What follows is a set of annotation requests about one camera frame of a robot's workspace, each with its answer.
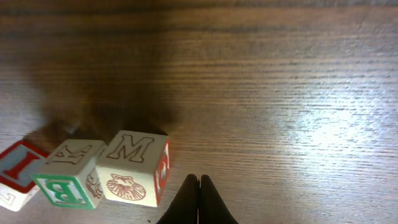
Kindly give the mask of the green letter B block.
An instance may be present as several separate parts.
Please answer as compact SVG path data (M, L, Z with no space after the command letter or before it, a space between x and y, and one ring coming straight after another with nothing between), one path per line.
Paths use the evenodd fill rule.
M67 139L32 174L51 204L94 209L104 197L96 160L107 145L102 140Z

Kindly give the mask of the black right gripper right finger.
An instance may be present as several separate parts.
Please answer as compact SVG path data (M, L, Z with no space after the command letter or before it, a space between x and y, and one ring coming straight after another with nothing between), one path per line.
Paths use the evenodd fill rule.
M198 196L199 224L238 224L208 175L201 176Z

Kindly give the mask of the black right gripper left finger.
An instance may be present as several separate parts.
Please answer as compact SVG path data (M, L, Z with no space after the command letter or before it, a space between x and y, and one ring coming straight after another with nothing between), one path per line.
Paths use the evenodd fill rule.
M200 181L197 177L188 174L157 224L197 224L199 188Z

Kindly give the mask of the wooden block green side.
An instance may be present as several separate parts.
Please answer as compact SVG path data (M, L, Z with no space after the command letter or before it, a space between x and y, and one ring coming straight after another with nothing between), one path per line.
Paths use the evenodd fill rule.
M40 188L31 175L48 153L21 140L1 153L1 206L18 212Z

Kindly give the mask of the wooden shell picture block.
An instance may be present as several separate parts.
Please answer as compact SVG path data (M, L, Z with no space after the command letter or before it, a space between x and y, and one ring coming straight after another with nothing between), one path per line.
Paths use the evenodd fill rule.
M96 171L108 200L157 207L170 173L169 137L119 131Z

